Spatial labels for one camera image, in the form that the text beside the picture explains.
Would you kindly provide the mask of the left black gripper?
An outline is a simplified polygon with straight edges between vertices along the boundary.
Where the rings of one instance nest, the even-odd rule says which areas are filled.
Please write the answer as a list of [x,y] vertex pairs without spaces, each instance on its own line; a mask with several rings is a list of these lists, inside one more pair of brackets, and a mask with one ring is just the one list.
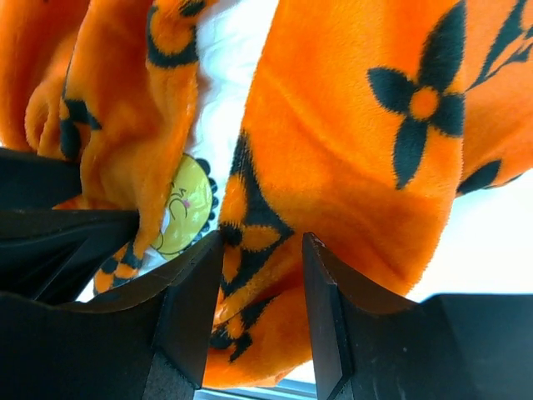
[[2,291],[46,304],[73,302],[134,239],[136,211],[55,208],[81,191],[77,163],[2,149]]

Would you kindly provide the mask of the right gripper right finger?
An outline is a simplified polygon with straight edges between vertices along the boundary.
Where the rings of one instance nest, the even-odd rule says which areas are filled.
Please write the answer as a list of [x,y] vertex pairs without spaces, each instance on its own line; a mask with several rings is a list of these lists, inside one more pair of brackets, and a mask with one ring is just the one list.
[[412,302],[302,239],[320,399],[529,399],[532,297],[439,294]]

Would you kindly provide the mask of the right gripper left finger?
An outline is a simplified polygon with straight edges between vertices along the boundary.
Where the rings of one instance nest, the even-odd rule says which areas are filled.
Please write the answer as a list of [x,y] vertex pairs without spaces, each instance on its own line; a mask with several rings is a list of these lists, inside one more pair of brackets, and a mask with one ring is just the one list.
[[2,398],[193,398],[221,272],[222,240],[211,232],[89,302],[48,306],[3,293]]

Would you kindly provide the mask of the orange patterned pillowcase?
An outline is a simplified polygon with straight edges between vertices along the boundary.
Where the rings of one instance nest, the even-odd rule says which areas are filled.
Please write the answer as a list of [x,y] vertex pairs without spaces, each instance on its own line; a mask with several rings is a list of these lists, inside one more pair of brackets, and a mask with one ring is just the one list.
[[[136,210],[155,241],[219,1],[4,1],[1,141],[80,167],[57,210]],[[217,228],[203,382],[274,385],[311,359],[301,240],[393,291],[421,279],[459,196],[532,167],[529,1],[276,1]]]

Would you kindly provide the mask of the cream white pillow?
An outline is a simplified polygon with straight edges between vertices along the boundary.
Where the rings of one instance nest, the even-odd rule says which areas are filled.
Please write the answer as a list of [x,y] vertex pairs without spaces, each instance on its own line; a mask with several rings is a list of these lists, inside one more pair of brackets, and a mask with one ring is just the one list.
[[194,30],[198,100],[155,241],[136,260],[132,247],[106,261],[81,300],[121,286],[184,253],[217,228],[245,103],[276,1],[219,1]]

